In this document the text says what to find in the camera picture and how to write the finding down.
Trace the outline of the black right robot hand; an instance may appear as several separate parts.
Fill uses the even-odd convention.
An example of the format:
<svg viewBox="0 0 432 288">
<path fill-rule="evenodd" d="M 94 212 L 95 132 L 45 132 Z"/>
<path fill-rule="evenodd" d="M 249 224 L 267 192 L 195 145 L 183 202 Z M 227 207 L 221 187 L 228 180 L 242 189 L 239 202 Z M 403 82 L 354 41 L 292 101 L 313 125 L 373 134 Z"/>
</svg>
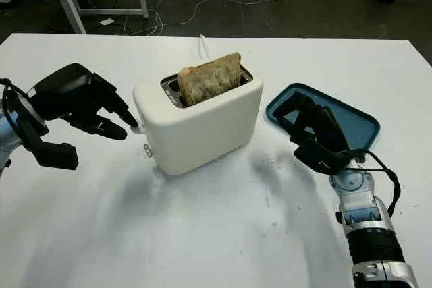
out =
<svg viewBox="0 0 432 288">
<path fill-rule="evenodd" d="M 350 149 L 331 109 L 315 103 L 307 95 L 295 92 L 274 110 L 273 116 L 295 144 L 311 138 L 330 152 Z"/>
</svg>

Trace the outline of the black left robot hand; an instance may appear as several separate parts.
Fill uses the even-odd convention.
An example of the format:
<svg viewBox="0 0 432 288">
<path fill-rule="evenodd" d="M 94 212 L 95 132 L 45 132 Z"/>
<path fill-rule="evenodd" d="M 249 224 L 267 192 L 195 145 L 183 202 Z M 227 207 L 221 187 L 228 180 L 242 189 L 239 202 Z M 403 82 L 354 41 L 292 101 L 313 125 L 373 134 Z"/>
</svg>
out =
<svg viewBox="0 0 432 288">
<path fill-rule="evenodd" d="M 115 113 L 130 127 L 138 126 L 117 88 L 79 63 L 71 63 L 33 86 L 27 96 L 46 121 L 62 119 L 88 134 L 124 140 L 124 128 L 98 115 L 100 109 Z"/>
</svg>

